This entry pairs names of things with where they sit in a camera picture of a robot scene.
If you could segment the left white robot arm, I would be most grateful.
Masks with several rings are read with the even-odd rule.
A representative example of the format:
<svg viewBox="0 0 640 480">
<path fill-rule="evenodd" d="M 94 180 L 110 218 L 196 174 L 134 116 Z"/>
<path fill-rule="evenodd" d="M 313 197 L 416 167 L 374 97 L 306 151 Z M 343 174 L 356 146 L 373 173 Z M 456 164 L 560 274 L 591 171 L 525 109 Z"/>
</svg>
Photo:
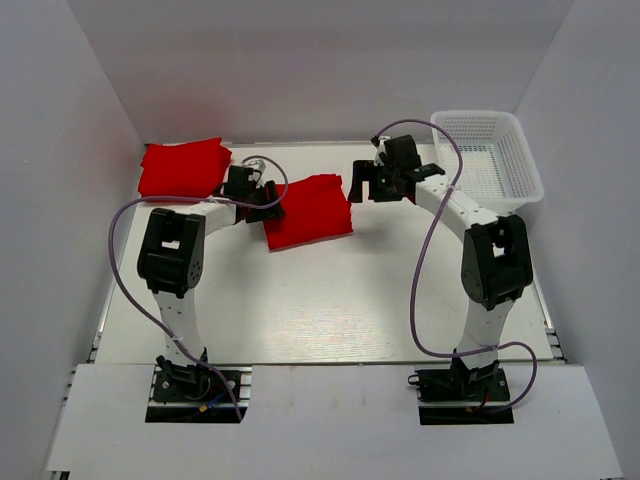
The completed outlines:
<svg viewBox="0 0 640 480">
<path fill-rule="evenodd" d="M 251 155 L 230 165 L 226 180 L 206 199 L 155 208 L 149 214 L 137 273 L 159 309 L 158 323 L 167 337 L 164 357 L 187 365 L 178 373 L 176 384 L 188 398 L 205 396 L 212 378 L 198 366 L 208 361 L 195 305 L 195 289 L 204 273 L 205 240 L 241 223 L 284 217 L 286 192 L 264 179 L 268 164 L 277 165 L 264 155 Z"/>
</svg>

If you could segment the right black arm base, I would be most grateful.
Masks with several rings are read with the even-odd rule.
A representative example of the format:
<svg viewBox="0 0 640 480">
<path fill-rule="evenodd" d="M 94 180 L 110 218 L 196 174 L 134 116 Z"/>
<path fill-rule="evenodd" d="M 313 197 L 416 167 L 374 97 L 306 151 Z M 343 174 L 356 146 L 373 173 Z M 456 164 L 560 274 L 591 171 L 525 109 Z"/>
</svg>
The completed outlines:
<svg viewBox="0 0 640 480">
<path fill-rule="evenodd" d="M 514 423 L 510 390 L 502 368 L 492 379 L 463 387 L 449 369 L 420 369 L 407 377 L 416 389 L 421 426 Z"/>
</svg>

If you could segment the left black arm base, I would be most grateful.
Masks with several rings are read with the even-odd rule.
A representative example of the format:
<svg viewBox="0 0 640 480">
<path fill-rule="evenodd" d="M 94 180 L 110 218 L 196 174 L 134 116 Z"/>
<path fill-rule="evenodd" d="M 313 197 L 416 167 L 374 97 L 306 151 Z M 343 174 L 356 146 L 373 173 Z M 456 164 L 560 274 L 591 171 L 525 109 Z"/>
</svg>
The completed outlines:
<svg viewBox="0 0 640 480">
<path fill-rule="evenodd" d="M 238 424 L 250 401 L 252 369 L 181 366 L 156 358 L 146 408 L 148 424 Z"/>
</svg>

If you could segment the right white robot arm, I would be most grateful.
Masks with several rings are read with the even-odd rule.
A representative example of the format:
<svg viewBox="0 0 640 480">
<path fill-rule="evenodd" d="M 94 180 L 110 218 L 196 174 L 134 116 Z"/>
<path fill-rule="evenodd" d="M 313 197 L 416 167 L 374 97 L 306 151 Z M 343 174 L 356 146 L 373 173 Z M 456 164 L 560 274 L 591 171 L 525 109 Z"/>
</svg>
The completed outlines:
<svg viewBox="0 0 640 480">
<path fill-rule="evenodd" d="M 353 164 L 348 199 L 410 200 L 460 240 L 460 279 L 469 299 L 461 339 L 451 356 L 451 384 L 461 397 L 484 391 L 498 369 L 508 314 L 533 280 L 527 230 L 516 214 L 501 216 L 457 189 L 445 171 L 425 164 L 412 136 L 373 138 L 376 156 Z"/>
</svg>

